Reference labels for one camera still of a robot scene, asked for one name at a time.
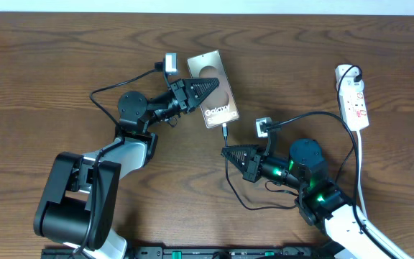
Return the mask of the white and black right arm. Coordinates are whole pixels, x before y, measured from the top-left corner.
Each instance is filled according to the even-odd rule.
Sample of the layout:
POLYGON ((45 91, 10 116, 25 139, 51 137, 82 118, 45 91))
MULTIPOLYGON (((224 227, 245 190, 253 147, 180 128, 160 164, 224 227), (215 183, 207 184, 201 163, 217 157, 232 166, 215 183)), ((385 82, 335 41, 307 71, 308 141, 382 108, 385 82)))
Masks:
POLYGON ((334 248, 324 250, 335 258, 409 258, 381 233, 354 204, 354 200, 328 176, 328 163, 320 145, 300 139, 290 146, 289 157, 279 158, 271 147, 236 145, 221 154, 252 183, 261 178, 295 189, 295 205, 310 226, 330 237, 334 248))

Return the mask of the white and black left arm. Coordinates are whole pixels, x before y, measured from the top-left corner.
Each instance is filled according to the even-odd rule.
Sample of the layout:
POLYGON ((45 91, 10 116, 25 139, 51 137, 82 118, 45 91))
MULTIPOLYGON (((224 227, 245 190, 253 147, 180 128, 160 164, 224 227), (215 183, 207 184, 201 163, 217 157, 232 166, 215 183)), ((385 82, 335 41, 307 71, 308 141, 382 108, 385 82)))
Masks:
POLYGON ((138 91, 122 94, 110 145, 54 159, 34 233, 71 247, 72 258, 125 258, 128 242, 111 228, 119 181, 154 156, 158 136, 148 130, 151 125, 193 112, 218 87, 217 78, 183 78, 153 99, 138 91))

